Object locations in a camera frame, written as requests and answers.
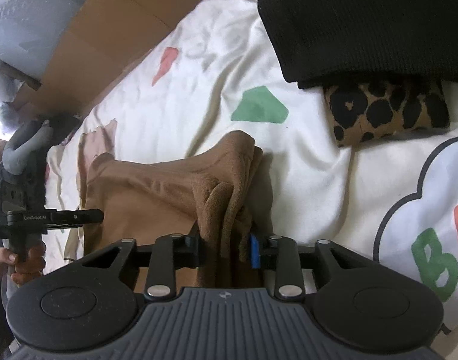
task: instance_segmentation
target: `translucent plastic sheet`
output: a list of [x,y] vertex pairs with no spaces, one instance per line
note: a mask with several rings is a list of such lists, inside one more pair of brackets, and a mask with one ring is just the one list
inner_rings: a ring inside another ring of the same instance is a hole
[[85,0],[0,0],[0,59],[40,79]]

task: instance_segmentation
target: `pink print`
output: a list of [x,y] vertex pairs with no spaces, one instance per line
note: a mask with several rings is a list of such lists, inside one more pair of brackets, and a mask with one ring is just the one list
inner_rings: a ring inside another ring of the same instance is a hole
[[179,50],[175,47],[166,47],[161,58],[161,65],[159,71],[152,79],[152,86],[156,84],[171,68],[173,62],[179,55]]

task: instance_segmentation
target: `gray ribbed surface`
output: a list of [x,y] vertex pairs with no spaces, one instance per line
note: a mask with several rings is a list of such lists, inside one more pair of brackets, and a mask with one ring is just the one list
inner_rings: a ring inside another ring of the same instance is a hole
[[408,354],[359,354],[329,340],[297,304],[252,290],[186,288],[176,300],[151,304],[124,337],[92,351],[55,355],[27,347],[17,360],[437,360],[422,348]]

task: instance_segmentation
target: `cloud-shaped print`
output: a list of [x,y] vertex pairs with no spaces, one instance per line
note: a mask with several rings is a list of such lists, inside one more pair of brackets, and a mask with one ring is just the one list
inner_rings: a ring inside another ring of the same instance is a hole
[[425,283],[441,298],[446,333],[458,325],[456,207],[458,137],[440,144],[429,155],[416,192],[387,212],[374,242],[375,261]]

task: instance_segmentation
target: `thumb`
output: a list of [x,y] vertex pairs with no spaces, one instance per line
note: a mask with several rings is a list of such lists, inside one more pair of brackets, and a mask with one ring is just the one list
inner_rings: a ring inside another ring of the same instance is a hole
[[9,249],[4,247],[0,248],[0,279],[6,270],[6,266],[14,266],[17,261],[17,255],[12,253]]

